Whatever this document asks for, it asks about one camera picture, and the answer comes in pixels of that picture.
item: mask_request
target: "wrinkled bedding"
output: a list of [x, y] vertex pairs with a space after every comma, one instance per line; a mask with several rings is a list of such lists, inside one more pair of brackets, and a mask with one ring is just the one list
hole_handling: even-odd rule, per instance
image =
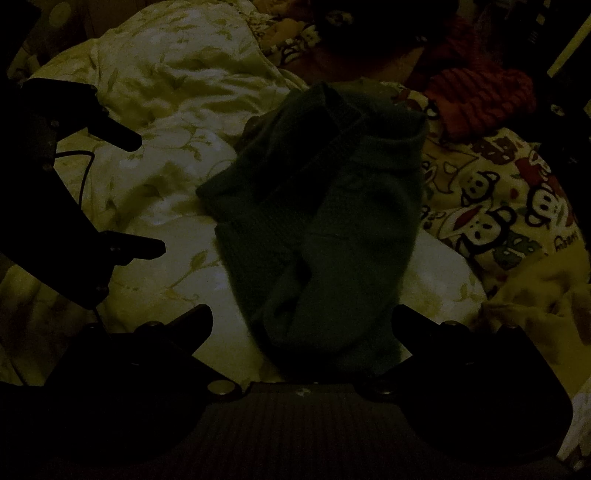
[[[35, 76], [97, 86], [111, 117], [144, 139], [131, 154], [86, 131], [58, 145], [59, 152], [96, 153], [83, 210], [98, 230], [151, 236], [167, 245], [159, 259], [116, 268], [111, 294], [99, 306], [107, 328], [129, 332], [150, 320], [167, 323], [208, 304], [213, 333], [195, 357], [246, 386], [281, 377], [248, 332], [217, 253], [215, 223], [194, 191], [235, 160], [233, 146], [250, 117], [307, 86], [262, 54], [243, 19], [261, 15], [254, 6], [231, 3], [151, 5], [100, 39], [57, 56]], [[81, 156], [56, 161], [75, 197], [86, 162]], [[401, 302], [436, 322], [468, 324], [485, 300], [466, 260], [421, 231]], [[18, 371], [27, 383], [43, 384], [69, 340], [91, 321], [89, 312], [11, 267], [0, 284], [0, 380], [20, 383]]]

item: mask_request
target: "red fabric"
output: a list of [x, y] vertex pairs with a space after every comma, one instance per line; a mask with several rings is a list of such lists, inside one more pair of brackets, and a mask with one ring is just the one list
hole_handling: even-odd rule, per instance
[[448, 20], [446, 30], [443, 41], [425, 49], [406, 85], [435, 102], [450, 140], [481, 137], [535, 111], [525, 73], [504, 70], [482, 54], [476, 31], [461, 17]]

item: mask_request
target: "green sweater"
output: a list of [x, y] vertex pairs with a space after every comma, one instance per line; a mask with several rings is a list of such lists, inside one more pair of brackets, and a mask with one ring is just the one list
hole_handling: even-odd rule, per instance
[[249, 121], [197, 189], [236, 299], [289, 377], [344, 381], [400, 361], [390, 326], [417, 234], [424, 115], [324, 83]]

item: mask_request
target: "black cord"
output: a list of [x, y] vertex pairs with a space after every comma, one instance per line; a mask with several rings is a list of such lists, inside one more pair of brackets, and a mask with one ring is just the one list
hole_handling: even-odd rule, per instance
[[80, 185], [80, 194], [78, 195], [78, 206], [82, 208], [82, 196], [84, 195], [84, 185], [86, 184], [86, 179], [88, 177], [88, 174], [90, 173], [92, 163], [95, 160], [95, 154], [89, 150], [70, 150], [68, 152], [57, 153], [56, 158], [69, 157], [71, 155], [88, 155], [90, 157], [90, 161], [88, 162], [86, 170], [84, 171], [84, 176], [82, 177], [82, 184]]

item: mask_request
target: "blanket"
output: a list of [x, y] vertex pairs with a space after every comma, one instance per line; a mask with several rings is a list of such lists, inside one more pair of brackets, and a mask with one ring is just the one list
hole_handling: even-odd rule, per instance
[[[144, 145], [127, 153], [86, 131], [58, 151], [91, 150], [96, 161], [83, 210], [99, 229], [162, 239], [167, 253], [116, 267], [111, 294], [99, 306], [109, 331], [167, 323], [199, 303], [214, 315], [211, 337], [196, 358], [245, 387], [281, 377], [261, 353], [240, 313], [220, 261], [216, 222], [195, 188], [236, 159], [248, 119], [277, 108], [307, 85], [261, 53], [244, 15], [247, 0], [159, 2], [52, 59], [35, 76], [90, 83], [111, 117], [138, 131]], [[56, 160], [77, 198], [87, 157]], [[437, 322], [469, 323], [485, 299], [465, 260], [420, 232], [402, 280], [401, 302]], [[0, 375], [42, 385], [91, 313], [59, 296], [18, 266], [0, 284]]]

